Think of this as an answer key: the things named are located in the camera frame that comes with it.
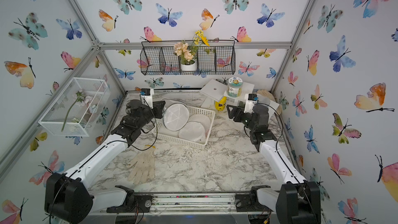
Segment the beige woven fan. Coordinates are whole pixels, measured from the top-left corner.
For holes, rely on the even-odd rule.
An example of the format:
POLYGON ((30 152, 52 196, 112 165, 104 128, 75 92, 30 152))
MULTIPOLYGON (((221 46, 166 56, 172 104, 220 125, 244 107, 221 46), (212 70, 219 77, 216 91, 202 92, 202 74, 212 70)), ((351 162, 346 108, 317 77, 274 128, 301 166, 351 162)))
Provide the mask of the beige woven fan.
MULTIPOLYGON (((263 97, 267 97, 269 100, 273 102, 277 102, 275 97, 267 90, 261 89, 257 91, 257 94, 262 95, 263 97)), ((282 107, 279 105, 278 108, 276 109, 278 114, 282 113, 282 107)))

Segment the pink artificial rose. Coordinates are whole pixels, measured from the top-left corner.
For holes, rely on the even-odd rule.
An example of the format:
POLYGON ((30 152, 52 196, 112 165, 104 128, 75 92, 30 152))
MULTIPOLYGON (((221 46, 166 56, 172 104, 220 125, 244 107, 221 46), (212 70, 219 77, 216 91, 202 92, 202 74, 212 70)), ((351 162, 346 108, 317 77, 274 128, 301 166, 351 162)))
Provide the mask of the pink artificial rose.
POLYGON ((85 128, 90 119, 91 112, 89 106, 93 101, 93 96, 83 89, 73 93, 73 103, 69 107, 64 117, 61 132, 78 133, 85 128))

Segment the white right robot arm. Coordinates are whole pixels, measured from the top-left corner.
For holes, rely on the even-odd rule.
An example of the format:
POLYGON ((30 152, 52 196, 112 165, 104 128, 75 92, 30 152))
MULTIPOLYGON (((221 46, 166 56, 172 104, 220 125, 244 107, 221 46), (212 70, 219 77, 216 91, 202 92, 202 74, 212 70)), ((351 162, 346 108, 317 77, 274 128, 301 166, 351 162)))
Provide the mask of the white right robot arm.
POLYGON ((251 143, 267 160, 281 184, 279 190, 253 188, 255 201, 273 211, 281 224, 321 223, 320 189, 308 181, 280 150, 278 139, 268 127, 269 106, 257 103, 249 112, 227 106, 229 118, 244 125, 251 143))

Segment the yellow plastic bottle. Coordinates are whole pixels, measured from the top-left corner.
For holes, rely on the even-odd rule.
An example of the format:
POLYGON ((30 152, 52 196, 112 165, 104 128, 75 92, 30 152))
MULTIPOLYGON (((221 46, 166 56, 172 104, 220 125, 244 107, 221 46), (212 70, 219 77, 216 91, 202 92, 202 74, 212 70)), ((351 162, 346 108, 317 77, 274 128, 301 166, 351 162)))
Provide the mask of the yellow plastic bottle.
POLYGON ((227 97, 224 96, 220 101, 215 102, 214 106, 217 111, 223 111, 226 107, 227 97))

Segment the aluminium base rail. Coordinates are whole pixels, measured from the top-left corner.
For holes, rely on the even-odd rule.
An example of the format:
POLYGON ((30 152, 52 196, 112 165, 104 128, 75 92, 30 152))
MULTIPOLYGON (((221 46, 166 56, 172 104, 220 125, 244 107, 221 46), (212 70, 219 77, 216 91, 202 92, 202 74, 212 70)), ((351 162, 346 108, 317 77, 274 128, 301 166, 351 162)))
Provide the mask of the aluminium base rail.
POLYGON ((221 193, 136 193, 116 187, 99 194, 67 191, 48 203, 48 212, 71 224, 93 213, 195 214, 195 213, 274 213, 281 223, 318 224, 321 217, 320 190, 313 183, 285 184, 279 191, 254 187, 247 192, 221 193))

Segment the white pot with flowers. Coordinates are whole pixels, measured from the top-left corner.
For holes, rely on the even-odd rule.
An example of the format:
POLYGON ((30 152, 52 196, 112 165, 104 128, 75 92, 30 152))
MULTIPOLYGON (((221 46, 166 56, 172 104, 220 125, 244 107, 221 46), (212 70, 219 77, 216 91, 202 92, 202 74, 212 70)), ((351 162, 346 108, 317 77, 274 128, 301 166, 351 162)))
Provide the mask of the white pot with flowers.
POLYGON ((174 55, 178 57, 182 72, 194 72, 198 69, 198 52, 201 47, 209 47, 210 43, 203 30, 195 32, 192 42, 180 41, 174 44, 174 55))

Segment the green lidded glass jar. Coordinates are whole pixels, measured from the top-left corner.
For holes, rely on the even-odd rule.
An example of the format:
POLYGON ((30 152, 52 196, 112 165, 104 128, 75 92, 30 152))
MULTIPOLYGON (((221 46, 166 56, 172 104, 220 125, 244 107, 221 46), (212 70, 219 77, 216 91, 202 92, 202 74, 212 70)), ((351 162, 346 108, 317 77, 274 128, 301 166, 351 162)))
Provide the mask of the green lidded glass jar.
POLYGON ((243 80, 239 77, 233 76, 228 79, 227 95, 229 97, 239 97, 241 95, 241 88, 243 80))

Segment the white mesh laundry bag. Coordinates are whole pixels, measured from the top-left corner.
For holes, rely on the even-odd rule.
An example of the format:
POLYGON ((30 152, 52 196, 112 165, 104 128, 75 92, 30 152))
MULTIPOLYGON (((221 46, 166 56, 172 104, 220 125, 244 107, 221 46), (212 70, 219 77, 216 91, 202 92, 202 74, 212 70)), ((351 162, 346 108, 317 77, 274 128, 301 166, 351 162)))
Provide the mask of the white mesh laundry bag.
POLYGON ((174 103, 163 112, 163 124, 169 131, 179 131, 188 122, 190 113, 182 103, 174 103))

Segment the white perforated plastic basket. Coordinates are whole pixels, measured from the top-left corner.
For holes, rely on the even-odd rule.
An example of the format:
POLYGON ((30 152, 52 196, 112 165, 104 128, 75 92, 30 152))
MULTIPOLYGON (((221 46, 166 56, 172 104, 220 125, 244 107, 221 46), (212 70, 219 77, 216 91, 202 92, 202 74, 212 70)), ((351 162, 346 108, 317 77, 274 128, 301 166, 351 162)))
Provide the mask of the white perforated plastic basket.
MULTIPOLYGON (((173 101, 173 100, 169 100, 169 99, 165 99, 165 102, 166 102, 166 104, 165 104, 164 111, 166 110, 167 107, 169 107, 170 105, 172 105, 174 103, 182 103, 182 102, 177 102, 177 101, 173 101)), ((152 130, 152 133, 157 134, 158 138, 168 141, 168 142, 175 142, 178 144, 191 146, 191 147, 198 148, 198 149, 203 149, 203 148, 205 148, 205 146, 208 143, 212 125, 214 123, 215 111, 207 110, 207 109, 199 108, 199 107, 188 106, 186 104, 184 104, 184 105, 189 110, 189 113, 190 113, 189 117, 191 117, 192 115, 195 115, 195 114, 201 114, 201 115, 206 115, 210 118, 211 124, 210 124, 210 129, 209 129, 209 132, 207 135, 205 135, 198 142, 191 142, 191 141, 180 139, 178 137, 179 131, 169 131, 163 124, 163 118, 161 120, 157 121, 157 126, 152 130)))

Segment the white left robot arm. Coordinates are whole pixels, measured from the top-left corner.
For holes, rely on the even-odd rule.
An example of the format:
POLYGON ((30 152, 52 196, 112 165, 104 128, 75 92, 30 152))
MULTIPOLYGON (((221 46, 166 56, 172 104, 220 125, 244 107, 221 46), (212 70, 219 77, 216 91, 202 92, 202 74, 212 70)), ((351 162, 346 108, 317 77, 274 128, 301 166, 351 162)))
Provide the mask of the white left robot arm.
POLYGON ((131 147, 148 123, 157 125, 163 117, 165 101, 131 100, 127 114, 106 140, 68 171, 54 172, 47 180, 44 209, 50 219, 70 224, 81 223, 89 214, 108 209, 113 213, 131 213, 138 209, 134 191, 117 186, 104 192, 89 192, 98 174, 121 152, 131 147))

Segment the beige work glove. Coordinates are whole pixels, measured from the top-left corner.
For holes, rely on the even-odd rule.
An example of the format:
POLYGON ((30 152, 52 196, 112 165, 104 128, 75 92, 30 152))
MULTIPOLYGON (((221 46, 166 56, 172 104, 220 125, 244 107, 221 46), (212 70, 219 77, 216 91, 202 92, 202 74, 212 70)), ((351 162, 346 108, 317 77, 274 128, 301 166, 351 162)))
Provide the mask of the beige work glove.
POLYGON ((155 157, 153 149, 137 154, 134 159, 127 164, 127 168, 132 169, 127 180, 133 182, 135 185, 144 184, 148 180, 154 180, 155 157))

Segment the pink trimmed mesh bag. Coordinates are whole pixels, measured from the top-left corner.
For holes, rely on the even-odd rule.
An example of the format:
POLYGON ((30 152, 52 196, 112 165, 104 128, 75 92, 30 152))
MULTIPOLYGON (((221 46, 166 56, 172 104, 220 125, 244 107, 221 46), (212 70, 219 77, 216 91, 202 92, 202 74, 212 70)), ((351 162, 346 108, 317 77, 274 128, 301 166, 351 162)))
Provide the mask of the pink trimmed mesh bag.
POLYGON ((205 136, 205 128, 199 122, 188 122, 178 132, 178 137, 183 140, 198 142, 205 136))
POLYGON ((188 122, 198 122, 200 123, 204 129, 205 129, 205 135, 208 134, 209 129, 210 129, 210 118, 206 115, 201 115, 201 114, 195 114, 189 117, 188 122))

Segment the white tiered wooden shelf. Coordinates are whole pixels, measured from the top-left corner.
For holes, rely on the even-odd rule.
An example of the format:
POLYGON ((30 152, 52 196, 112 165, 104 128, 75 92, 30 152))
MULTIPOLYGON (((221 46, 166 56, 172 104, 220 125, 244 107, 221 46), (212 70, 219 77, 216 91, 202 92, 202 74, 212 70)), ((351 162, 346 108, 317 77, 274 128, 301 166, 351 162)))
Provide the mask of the white tiered wooden shelf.
POLYGON ((271 93, 266 90, 254 92, 253 84, 243 82, 238 77, 227 79, 225 84, 212 79, 200 90, 200 94, 205 97, 205 101, 202 104, 204 108, 223 111, 228 104, 233 106, 238 106, 240 103, 246 104, 250 101, 249 95, 254 94, 255 98, 253 101, 271 106, 271 115, 273 111, 281 113, 281 110, 278 109, 279 104, 276 103, 271 93))

